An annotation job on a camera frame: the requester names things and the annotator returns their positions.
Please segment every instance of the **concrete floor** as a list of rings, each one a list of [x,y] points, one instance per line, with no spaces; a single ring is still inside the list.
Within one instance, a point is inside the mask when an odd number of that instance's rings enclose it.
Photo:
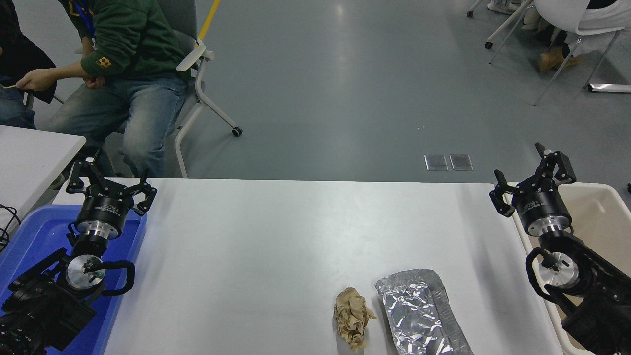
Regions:
[[[485,39],[505,19],[473,1],[223,1],[205,38],[215,51],[207,93],[244,134],[210,110],[184,143],[192,178],[492,183],[532,175],[541,142],[567,154],[578,180],[631,182],[631,96],[581,88],[600,53],[556,80],[537,73],[546,47],[519,30],[496,58]],[[212,5],[197,0],[198,26]],[[57,65],[78,60],[56,1],[16,2],[23,31]],[[631,40],[598,71],[629,83]],[[67,97],[80,80],[64,80]],[[58,104],[38,103],[37,119]],[[425,154],[470,154],[473,171],[427,171]],[[179,176],[169,156],[168,176]]]

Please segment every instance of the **caster wheel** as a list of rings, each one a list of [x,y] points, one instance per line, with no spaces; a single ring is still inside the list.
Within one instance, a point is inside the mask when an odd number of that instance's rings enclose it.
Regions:
[[[232,134],[233,134],[235,137],[240,136],[240,135],[241,135],[241,133],[243,133],[243,130],[242,130],[241,128],[239,128],[239,127],[234,127],[234,128],[232,129]]]

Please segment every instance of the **blue plastic tray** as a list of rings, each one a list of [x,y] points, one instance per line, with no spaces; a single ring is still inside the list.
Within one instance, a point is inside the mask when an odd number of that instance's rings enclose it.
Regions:
[[[70,253],[72,247],[66,238],[68,224],[76,220],[80,210],[79,205],[47,205],[34,210],[25,218],[7,248],[0,254],[0,303],[11,295],[7,287],[17,276],[59,248],[66,248]],[[145,224],[146,218],[141,218],[130,211],[122,235],[110,241],[103,260],[135,261],[143,241]],[[124,272],[108,270],[105,274],[105,283],[107,289],[122,288],[125,284]],[[121,297],[99,297],[91,305],[97,311],[97,315],[88,326],[66,350],[61,352],[48,348],[48,354],[103,354]]]

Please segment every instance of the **man's hand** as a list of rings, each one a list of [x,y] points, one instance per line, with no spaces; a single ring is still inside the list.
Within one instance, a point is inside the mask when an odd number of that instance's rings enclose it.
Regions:
[[[29,71],[15,86],[20,90],[44,91],[57,79],[51,69],[35,69]]]
[[[105,78],[102,76],[91,76],[89,78],[83,78],[83,82],[88,88],[100,88],[105,85]]]

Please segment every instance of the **metal floor plate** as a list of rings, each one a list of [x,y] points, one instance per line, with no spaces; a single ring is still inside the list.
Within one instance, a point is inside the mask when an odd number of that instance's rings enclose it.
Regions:
[[[447,171],[447,159],[444,155],[425,154],[425,165],[429,171]]]
[[[454,170],[473,170],[469,154],[449,154],[449,160]]]

